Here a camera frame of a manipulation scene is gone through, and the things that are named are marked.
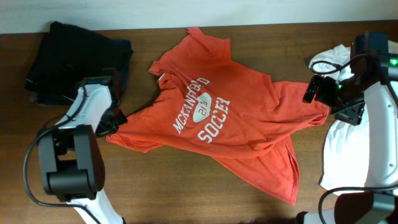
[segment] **wooden table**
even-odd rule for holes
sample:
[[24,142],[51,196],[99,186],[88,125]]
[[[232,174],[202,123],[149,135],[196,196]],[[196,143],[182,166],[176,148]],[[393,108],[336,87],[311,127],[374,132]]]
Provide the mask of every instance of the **wooden table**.
[[[398,21],[282,24],[208,27],[203,32],[231,38],[233,60],[271,75],[273,81],[309,82],[307,65],[317,53],[351,40],[367,30],[385,32],[398,41]],[[128,39],[134,54],[128,89],[121,109],[132,113],[153,100],[157,92],[151,61],[179,43],[185,29],[108,30],[100,34]],[[4,223],[83,223],[74,209],[45,208],[30,201],[22,181],[22,161],[43,123],[68,107],[29,103],[25,76],[43,34],[0,35],[0,220]],[[143,154],[99,139],[106,166],[106,193],[128,223],[238,223],[256,218],[290,218],[315,211],[325,191],[322,146],[333,118],[319,127],[298,131],[293,144],[301,170],[295,207],[247,184],[212,158],[162,147]],[[45,195],[36,151],[29,163],[29,183],[41,200]],[[332,207],[335,196],[325,202]]]

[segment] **folded black cloth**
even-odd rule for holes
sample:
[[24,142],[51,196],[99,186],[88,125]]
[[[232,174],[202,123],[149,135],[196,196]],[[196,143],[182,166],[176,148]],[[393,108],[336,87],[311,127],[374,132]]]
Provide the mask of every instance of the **folded black cloth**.
[[133,51],[129,40],[111,40],[81,27],[53,22],[26,77],[25,88],[45,105],[71,104],[76,83],[115,69],[121,92],[126,89]]

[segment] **white wall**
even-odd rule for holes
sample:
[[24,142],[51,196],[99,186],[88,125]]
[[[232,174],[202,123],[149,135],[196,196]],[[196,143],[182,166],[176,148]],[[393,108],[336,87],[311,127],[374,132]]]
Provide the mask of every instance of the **white wall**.
[[0,0],[0,33],[398,19],[398,0]]

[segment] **shirt sleeve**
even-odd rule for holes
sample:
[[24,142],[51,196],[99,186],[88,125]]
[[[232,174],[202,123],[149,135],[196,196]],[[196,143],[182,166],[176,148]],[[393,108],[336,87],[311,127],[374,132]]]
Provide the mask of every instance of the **shirt sleeve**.
[[195,53],[198,56],[209,57],[212,59],[232,60],[231,40],[211,37],[204,34],[199,28],[189,28],[188,40],[194,45]]
[[163,146],[156,128],[159,128],[159,123],[169,120],[171,114],[178,114],[179,110],[176,112],[170,105],[178,103],[179,99],[183,101],[174,79],[171,74],[164,73],[158,81],[162,92],[153,105],[128,116],[127,123],[120,125],[119,131],[108,135],[106,140],[141,152]]

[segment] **wooden surface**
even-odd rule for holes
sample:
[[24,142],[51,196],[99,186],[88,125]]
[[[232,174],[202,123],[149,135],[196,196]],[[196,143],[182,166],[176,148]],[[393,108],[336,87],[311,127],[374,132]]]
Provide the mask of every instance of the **wooden surface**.
[[[338,44],[349,45],[367,30],[386,32],[398,41],[398,21],[209,27],[203,32],[231,38],[233,59],[271,75],[273,81],[308,82],[307,68],[317,53]],[[134,54],[128,89],[121,109],[132,113],[153,99],[157,85],[147,69],[151,61],[179,43],[185,29],[109,30],[113,39],[129,39]],[[43,123],[67,107],[29,103],[25,76],[37,53],[42,34],[0,35],[0,220],[4,223],[83,223],[67,208],[45,208],[30,201],[22,181],[22,161]],[[256,218],[290,218],[315,211],[325,191],[322,146],[332,118],[319,127],[296,132],[293,144],[300,166],[300,188],[292,207],[247,184],[207,156],[172,147],[147,154],[99,139],[106,166],[105,189],[114,209],[127,223],[238,223]],[[29,163],[29,183],[41,200],[45,195],[36,151]],[[335,196],[325,202],[333,206]]]

